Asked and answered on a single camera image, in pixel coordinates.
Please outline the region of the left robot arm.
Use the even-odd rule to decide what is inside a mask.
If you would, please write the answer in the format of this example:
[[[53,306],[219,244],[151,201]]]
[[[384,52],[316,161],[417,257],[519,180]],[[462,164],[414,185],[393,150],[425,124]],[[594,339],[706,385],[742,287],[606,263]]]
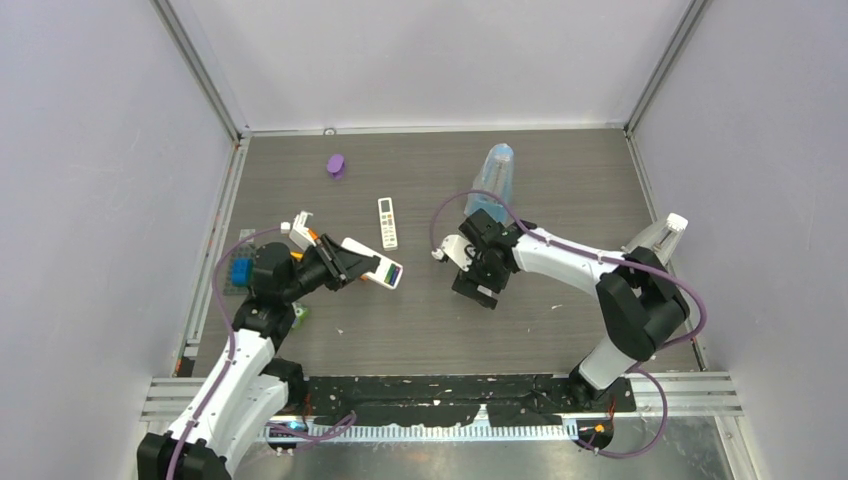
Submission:
[[[277,355],[296,320],[295,302],[321,287],[337,291],[380,263],[380,256],[352,251],[327,235],[313,240],[300,259],[282,242],[259,247],[247,277],[249,294],[228,324],[219,359],[177,419],[141,440],[138,477],[234,478],[271,418],[305,405],[301,365]]]

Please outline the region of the green battery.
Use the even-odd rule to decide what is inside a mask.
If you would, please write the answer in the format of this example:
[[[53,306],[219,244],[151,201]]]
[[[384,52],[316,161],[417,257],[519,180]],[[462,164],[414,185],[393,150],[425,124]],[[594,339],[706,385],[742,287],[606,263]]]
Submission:
[[[396,279],[399,275],[399,271],[400,271],[399,265],[391,264],[389,269],[388,269],[387,275],[385,277],[385,281],[390,285],[394,285],[395,282],[396,282]]]

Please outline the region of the white remote control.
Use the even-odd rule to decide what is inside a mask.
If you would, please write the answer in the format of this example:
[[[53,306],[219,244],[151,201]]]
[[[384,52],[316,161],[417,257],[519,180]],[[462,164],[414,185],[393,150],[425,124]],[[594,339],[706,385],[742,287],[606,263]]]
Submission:
[[[396,250],[398,248],[398,235],[393,201],[390,197],[382,197],[377,200],[377,204],[382,247],[385,251]]]

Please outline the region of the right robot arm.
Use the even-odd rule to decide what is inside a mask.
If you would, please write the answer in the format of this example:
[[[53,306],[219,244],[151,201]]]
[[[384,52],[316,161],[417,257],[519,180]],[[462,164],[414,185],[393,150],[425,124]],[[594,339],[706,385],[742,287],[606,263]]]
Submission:
[[[571,397],[596,410],[611,385],[648,361],[690,315],[667,265],[688,221],[675,213],[641,231],[619,252],[591,249],[532,223],[506,226],[479,210],[432,255],[454,263],[453,291],[488,309],[511,275],[534,273],[575,287],[597,300],[605,329],[600,343],[568,376]]]

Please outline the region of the purple blue battery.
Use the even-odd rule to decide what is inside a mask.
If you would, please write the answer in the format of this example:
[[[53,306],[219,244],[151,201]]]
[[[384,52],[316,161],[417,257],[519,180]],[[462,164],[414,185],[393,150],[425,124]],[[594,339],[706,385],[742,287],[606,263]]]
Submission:
[[[394,287],[397,285],[397,282],[400,278],[402,272],[402,268],[399,266],[393,266],[391,269],[391,276],[389,278],[389,284]]]

